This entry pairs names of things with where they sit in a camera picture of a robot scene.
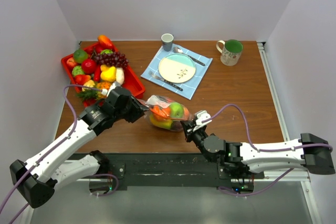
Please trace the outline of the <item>orange yellow mango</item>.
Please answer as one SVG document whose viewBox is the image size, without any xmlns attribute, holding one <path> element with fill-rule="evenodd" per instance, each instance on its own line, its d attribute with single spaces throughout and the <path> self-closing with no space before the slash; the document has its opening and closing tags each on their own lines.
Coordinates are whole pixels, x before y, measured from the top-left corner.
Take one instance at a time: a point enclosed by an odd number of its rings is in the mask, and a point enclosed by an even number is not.
<svg viewBox="0 0 336 224">
<path fill-rule="evenodd" d="M 149 120 L 151 122 L 152 125 L 162 128 L 162 129 L 166 129 L 166 130 L 170 130 L 173 124 L 173 121 L 171 119 L 166 119 L 163 121 L 158 121 L 153 114 L 149 115 Z"/>
</svg>

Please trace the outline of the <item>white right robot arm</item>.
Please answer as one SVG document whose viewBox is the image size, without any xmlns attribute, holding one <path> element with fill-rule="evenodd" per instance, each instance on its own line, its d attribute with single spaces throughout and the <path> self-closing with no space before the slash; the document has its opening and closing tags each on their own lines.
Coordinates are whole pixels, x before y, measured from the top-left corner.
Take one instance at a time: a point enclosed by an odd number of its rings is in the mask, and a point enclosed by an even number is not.
<svg viewBox="0 0 336 224">
<path fill-rule="evenodd" d="M 256 144 L 227 142 L 194 121 L 181 123 L 187 142 L 193 142 L 205 159 L 238 178 L 275 169 L 303 169 L 316 175 L 333 175 L 329 143 L 310 133 L 286 142 Z"/>
</svg>

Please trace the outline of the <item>small orange pumpkin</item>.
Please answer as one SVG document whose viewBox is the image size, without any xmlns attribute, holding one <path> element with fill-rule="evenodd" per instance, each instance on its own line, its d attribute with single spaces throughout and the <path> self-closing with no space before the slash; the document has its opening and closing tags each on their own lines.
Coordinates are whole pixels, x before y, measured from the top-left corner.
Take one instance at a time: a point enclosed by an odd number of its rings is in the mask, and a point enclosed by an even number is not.
<svg viewBox="0 0 336 224">
<path fill-rule="evenodd" d="M 152 113 L 158 121 L 163 121 L 163 120 L 166 120 L 166 119 L 170 119 L 170 108 L 169 108 L 169 106 L 167 108 L 163 108 L 159 105 L 155 105 L 152 108 Z"/>
</svg>

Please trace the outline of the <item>dark purple plum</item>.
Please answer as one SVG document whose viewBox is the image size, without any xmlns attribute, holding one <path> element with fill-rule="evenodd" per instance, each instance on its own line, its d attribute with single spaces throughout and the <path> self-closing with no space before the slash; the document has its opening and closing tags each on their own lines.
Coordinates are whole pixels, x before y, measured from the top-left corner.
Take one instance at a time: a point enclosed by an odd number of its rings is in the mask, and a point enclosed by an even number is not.
<svg viewBox="0 0 336 224">
<path fill-rule="evenodd" d="M 183 126 L 180 121 L 173 121 L 171 124 L 171 131 L 180 132 L 183 130 Z"/>
</svg>

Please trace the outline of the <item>clear zip bag orange zipper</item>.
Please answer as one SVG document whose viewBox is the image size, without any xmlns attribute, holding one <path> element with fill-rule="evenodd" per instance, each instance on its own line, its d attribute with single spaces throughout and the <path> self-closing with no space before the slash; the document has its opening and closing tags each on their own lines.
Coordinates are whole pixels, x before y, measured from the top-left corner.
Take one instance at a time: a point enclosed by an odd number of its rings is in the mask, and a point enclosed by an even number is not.
<svg viewBox="0 0 336 224">
<path fill-rule="evenodd" d="M 145 112 L 145 120 L 152 126 L 180 132 L 183 130 L 181 121 L 192 119 L 187 107 L 168 97 L 152 95 L 146 101 L 139 100 L 149 110 Z"/>
</svg>

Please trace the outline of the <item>dark red grape bunch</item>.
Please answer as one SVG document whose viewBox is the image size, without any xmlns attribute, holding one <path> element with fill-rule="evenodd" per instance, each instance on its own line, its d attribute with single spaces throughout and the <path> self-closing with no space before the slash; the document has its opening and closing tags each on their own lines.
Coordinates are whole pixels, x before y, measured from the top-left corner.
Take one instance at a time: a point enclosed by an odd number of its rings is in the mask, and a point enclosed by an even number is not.
<svg viewBox="0 0 336 224">
<path fill-rule="evenodd" d="M 120 52 L 101 52 L 100 54 L 95 54 L 91 57 L 98 65 L 106 65 L 108 67 L 114 66 L 116 68 L 127 68 L 129 61 L 125 54 Z"/>
</svg>

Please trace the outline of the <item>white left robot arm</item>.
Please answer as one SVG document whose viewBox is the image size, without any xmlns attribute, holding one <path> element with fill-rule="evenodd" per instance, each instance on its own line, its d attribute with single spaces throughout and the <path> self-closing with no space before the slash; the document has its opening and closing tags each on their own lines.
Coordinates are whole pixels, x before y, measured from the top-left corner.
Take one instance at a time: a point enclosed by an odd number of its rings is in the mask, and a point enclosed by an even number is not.
<svg viewBox="0 0 336 224">
<path fill-rule="evenodd" d="M 86 176 L 103 178 L 109 165 L 95 151 L 73 165 L 64 165 L 76 150 L 93 140 L 119 120 L 129 123 L 145 115 L 148 107 L 122 87 L 103 90 L 107 95 L 86 107 L 60 137 L 40 153 L 23 162 L 14 161 L 10 173 L 14 189 L 32 208 L 45 204 L 62 186 Z"/>
</svg>

